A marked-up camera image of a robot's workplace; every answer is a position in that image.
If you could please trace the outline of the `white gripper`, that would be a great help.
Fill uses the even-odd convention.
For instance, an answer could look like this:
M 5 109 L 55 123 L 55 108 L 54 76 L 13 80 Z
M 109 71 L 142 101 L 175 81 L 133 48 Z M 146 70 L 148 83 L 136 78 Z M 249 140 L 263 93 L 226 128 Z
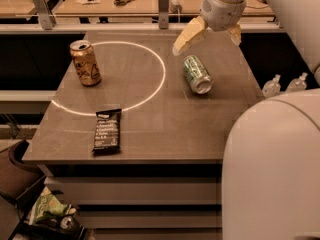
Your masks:
M 193 18 L 173 44 L 174 56 L 179 56 L 191 45 L 204 38 L 207 25 L 214 31 L 227 30 L 231 41 L 241 44 L 241 27 L 238 23 L 246 7 L 246 0 L 203 0 L 200 15 Z

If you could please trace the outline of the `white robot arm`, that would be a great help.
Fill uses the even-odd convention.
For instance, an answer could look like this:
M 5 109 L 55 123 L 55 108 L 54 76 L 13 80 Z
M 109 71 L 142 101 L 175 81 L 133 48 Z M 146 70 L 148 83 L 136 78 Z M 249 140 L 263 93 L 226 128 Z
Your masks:
M 267 0 L 313 74 L 320 65 L 320 0 Z M 234 26 L 245 0 L 203 0 L 173 46 L 180 54 L 205 28 Z M 222 168 L 223 240 L 319 240 L 320 94 L 266 99 L 234 124 Z

